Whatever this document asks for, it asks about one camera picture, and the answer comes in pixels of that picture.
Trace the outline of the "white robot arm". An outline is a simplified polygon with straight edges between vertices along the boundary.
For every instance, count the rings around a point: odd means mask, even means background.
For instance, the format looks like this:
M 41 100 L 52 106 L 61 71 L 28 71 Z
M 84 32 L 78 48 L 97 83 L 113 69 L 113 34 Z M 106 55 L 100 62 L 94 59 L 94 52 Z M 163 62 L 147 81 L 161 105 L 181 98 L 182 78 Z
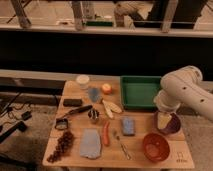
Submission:
M 172 114 L 182 103 L 213 121 L 213 94 L 199 86 L 202 80 L 202 72 L 195 66 L 180 68 L 161 78 L 161 90 L 153 99 L 158 109 L 158 130 L 165 130 L 173 122 Z

